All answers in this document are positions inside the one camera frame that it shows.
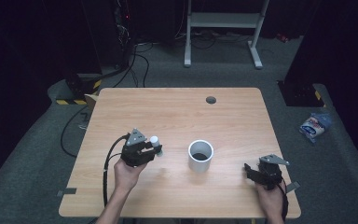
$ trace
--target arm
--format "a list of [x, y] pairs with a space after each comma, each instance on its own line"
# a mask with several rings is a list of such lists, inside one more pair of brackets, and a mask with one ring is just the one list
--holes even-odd
[[130, 167], [122, 159], [115, 164], [115, 190], [97, 220], [97, 224], [116, 224], [131, 190], [138, 182], [139, 174], [147, 164]]
[[[268, 224], [283, 224], [283, 198], [281, 190], [278, 187], [272, 190], [266, 190], [263, 185], [257, 183], [255, 183], [255, 187], [258, 191], [258, 199], [261, 208], [266, 214]], [[281, 187], [285, 189], [284, 182], [281, 183]]]

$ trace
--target white metal stand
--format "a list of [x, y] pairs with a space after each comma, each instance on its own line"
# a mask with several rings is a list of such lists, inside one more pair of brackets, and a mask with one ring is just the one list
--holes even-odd
[[191, 65], [191, 27], [231, 27], [231, 28], [255, 28], [253, 40], [248, 41], [255, 68], [263, 68], [260, 57], [258, 56], [255, 45], [257, 43], [260, 30], [266, 17], [269, 0], [264, 0], [260, 13], [209, 13], [191, 12], [191, 0], [188, 0], [187, 29], [186, 29], [186, 49], [185, 67]]

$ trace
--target black cord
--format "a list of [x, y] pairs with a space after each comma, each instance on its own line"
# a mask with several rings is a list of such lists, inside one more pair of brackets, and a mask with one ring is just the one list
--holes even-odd
[[186, 0], [183, 0], [183, 13], [182, 13], [182, 19], [180, 22], [180, 26], [178, 29], [178, 32], [176, 32], [175, 38], [180, 34], [181, 30], [182, 30], [182, 26], [183, 26], [183, 22], [185, 21], [185, 14], [186, 14]]
[[146, 67], [146, 71], [145, 71], [145, 75], [144, 75], [144, 81], [143, 81], [144, 88], [145, 88], [146, 76], [147, 76], [147, 73], [149, 72], [149, 61], [146, 59], [146, 57], [144, 57], [144, 56], [142, 56], [142, 55], [140, 55], [140, 54], [134, 54], [134, 55], [145, 59], [145, 61], [146, 61], [146, 63], [147, 63], [147, 67]]
[[286, 182], [284, 181], [284, 179], [282, 178], [282, 181], [285, 185], [284, 190], [282, 189], [280, 183], [278, 183], [277, 181], [275, 181], [269, 174], [269, 172], [267, 172], [266, 168], [264, 168], [264, 172], [266, 172], [267, 177], [269, 178], [270, 181], [272, 181], [276, 186], [278, 186], [279, 190], [282, 193], [282, 220], [283, 222], [286, 220], [286, 216], [287, 216], [287, 209], [289, 206], [289, 202], [287, 201], [287, 187], [286, 187]]
[[233, 38], [232, 40], [227, 40], [227, 39], [217, 37], [216, 42], [232, 44], [232, 43], [238, 43], [238, 42], [249, 40], [249, 38], [250, 38], [249, 35], [238, 35], [237, 37]]
[[120, 153], [115, 154], [112, 157], [110, 156], [110, 154], [112, 154], [113, 148], [115, 148], [115, 146], [117, 145], [117, 143], [119, 141], [121, 141], [123, 139], [127, 140], [127, 139], [129, 139], [129, 137], [130, 137], [129, 133], [119, 137], [118, 140], [116, 140], [116, 142], [110, 147], [109, 152], [107, 153], [106, 160], [103, 165], [103, 206], [107, 205], [107, 171], [109, 168], [109, 161], [110, 161], [110, 159], [112, 159], [112, 157], [119, 155]]
[[99, 81], [99, 80], [102, 80], [104, 78], [107, 78], [107, 77], [113, 77], [113, 76], [116, 76], [122, 72], [124, 72], [124, 70], [126, 70], [127, 66], [123, 66], [123, 67], [120, 67], [120, 69], [118, 69], [117, 71], [114, 71], [114, 72], [111, 72], [111, 73], [108, 73], [108, 74], [105, 74], [105, 75], [101, 75], [101, 76], [98, 76], [98, 77], [94, 77], [94, 78], [91, 78], [91, 79], [87, 79], [87, 81]]
[[194, 47], [195, 49], [209, 49], [216, 43], [216, 38], [213, 35], [209, 39], [200, 39], [200, 38], [197, 38], [197, 39], [201, 40], [201, 41], [210, 41], [210, 40], [212, 40], [212, 44], [210, 44], [207, 47], [198, 47], [197, 45], [191, 43], [191, 46]]
[[132, 69], [131, 69], [131, 73], [132, 73], [133, 82], [135, 83], [135, 87], [138, 88], [138, 78], [136, 77], [136, 74]]
[[131, 62], [131, 64], [130, 64], [130, 67], [127, 69], [127, 72], [124, 74], [124, 76], [121, 78], [121, 80], [119, 80], [118, 83], [116, 83], [116, 85], [113, 86], [113, 88], [116, 87], [116, 86], [118, 86], [118, 84], [120, 84], [120, 83], [123, 81], [124, 77], [126, 77], [126, 75], [127, 75], [127, 74], [130, 72], [130, 70], [132, 69], [134, 62], [135, 62], [135, 56], [132, 57], [132, 62]]
[[98, 218], [96, 217], [96, 218], [94, 218], [93, 220], [91, 220], [91, 221], [89, 222], [89, 224], [94, 224], [97, 220], [98, 220]]
[[151, 50], [151, 49], [154, 47], [154, 43], [153, 43], [153, 42], [150, 42], [150, 43], [145, 43], [145, 45], [146, 45], [146, 44], [150, 44], [150, 48], [148, 48], [148, 49], [144, 49], [144, 50], [138, 50], [138, 51], [136, 51], [136, 53], [143, 53], [143, 52], [147, 52], [147, 51]]
[[62, 130], [62, 133], [61, 133], [61, 149], [62, 149], [62, 151], [63, 151], [65, 154], [67, 154], [68, 156], [71, 156], [71, 157], [73, 157], [73, 158], [77, 158], [77, 155], [74, 155], [74, 154], [68, 152], [68, 150], [66, 150], [66, 148], [63, 146], [63, 135], [64, 135], [65, 130], [66, 130], [66, 128], [68, 127], [69, 123], [76, 117], [76, 115], [78, 115], [78, 114], [79, 114], [81, 111], [83, 111], [85, 108], [87, 108], [87, 106], [82, 107], [79, 111], [77, 111], [77, 112], [68, 120], [68, 122], [66, 122], [65, 127], [63, 127], [63, 130]]

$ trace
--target plastic bag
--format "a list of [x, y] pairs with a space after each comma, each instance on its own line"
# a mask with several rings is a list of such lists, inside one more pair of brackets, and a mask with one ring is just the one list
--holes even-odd
[[300, 132], [305, 134], [312, 143], [316, 137], [324, 133], [332, 124], [329, 114], [311, 113], [310, 117], [300, 126]]

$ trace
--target cup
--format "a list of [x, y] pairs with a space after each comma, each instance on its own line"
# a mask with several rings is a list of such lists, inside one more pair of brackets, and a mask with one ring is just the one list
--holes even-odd
[[205, 140], [196, 140], [188, 147], [188, 166], [196, 173], [208, 170], [213, 157], [213, 147]]

